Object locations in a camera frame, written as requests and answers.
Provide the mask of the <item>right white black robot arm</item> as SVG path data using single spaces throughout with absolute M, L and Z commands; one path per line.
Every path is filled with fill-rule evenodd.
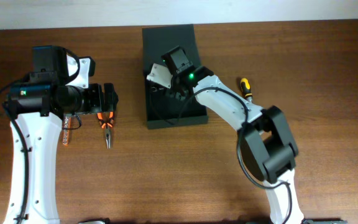
M 210 69 L 194 66 L 179 46 L 162 60 L 171 89 L 188 91 L 189 101 L 211 109 L 236 131 L 237 160 L 246 178 L 265 190 L 271 223 L 301 223 L 305 216 L 295 191 L 298 146 L 284 113 L 276 106 L 254 104 L 248 82 L 238 95 Z

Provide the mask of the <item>orange black long-nose pliers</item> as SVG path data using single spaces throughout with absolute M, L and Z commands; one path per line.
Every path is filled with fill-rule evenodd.
M 98 113 L 97 118 L 101 129 L 104 130 L 104 138 L 106 141 L 106 147 L 111 148 L 111 139 L 112 132 L 111 129 L 114 126 L 114 112 L 110 111 L 107 113 L 107 116 L 104 117 L 105 113 Z

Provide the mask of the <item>orange socket bit rail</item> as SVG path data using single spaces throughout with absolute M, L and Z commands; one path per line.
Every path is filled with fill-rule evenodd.
M 70 128 L 71 128 L 71 117 L 70 116 L 64 116 L 63 120 L 63 137 L 62 137 L 62 144 L 64 146 L 67 146 L 70 142 Z

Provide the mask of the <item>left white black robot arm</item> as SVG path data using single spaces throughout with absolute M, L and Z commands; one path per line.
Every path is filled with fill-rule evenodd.
M 118 102 L 112 83 L 89 83 L 96 63 L 55 45 L 33 47 L 33 71 L 12 82 L 2 107 L 13 140 L 11 193 L 5 223 L 59 223 L 56 160 L 65 118 L 94 114 L 111 144 Z

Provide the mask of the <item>yellow black stubby screwdriver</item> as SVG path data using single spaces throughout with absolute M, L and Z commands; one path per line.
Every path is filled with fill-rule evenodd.
M 240 81 L 240 86 L 241 86 L 241 92 L 242 92 L 244 99 L 251 103 L 253 95 L 252 95 L 252 91 L 251 91 L 251 87 L 250 87 L 250 83 L 249 83 L 248 79 L 242 78 Z

